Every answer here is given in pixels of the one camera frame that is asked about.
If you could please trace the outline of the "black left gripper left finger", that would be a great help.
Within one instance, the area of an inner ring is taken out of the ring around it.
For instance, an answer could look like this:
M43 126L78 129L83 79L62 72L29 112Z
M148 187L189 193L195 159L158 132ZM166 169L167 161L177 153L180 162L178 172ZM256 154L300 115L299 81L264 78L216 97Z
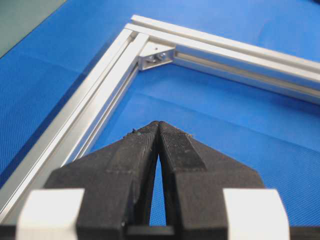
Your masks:
M80 240L123 240L127 225L149 224L158 129L153 121L50 174L46 189L84 189Z

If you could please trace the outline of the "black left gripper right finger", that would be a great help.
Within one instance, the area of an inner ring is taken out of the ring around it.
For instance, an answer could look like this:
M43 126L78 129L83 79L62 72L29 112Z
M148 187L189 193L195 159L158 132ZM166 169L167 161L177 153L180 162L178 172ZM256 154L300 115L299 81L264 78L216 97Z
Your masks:
M166 223L182 240L226 240L223 189L262 189L260 175L164 121L159 145Z

